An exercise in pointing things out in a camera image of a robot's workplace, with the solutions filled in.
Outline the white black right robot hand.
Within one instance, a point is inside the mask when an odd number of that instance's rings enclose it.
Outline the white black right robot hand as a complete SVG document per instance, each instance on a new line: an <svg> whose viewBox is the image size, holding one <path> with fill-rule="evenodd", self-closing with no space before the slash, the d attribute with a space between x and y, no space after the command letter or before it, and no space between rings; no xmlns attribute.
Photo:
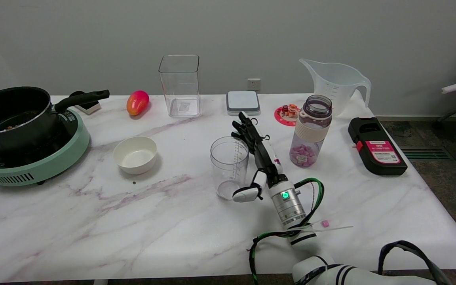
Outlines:
<svg viewBox="0 0 456 285"><path fill-rule="evenodd" d="M232 132L231 136L246 144L248 152L255 157L257 171L249 186L243 186L234 191L233 201L242 203L254 201L257 198L262 200L261 193L264 187L271 188L285 181L285 175L280 161L269 143L270 137L260 133L257 123L253 123L246 112L239 112L238 118L239 121L232 123L236 132Z"/></svg>

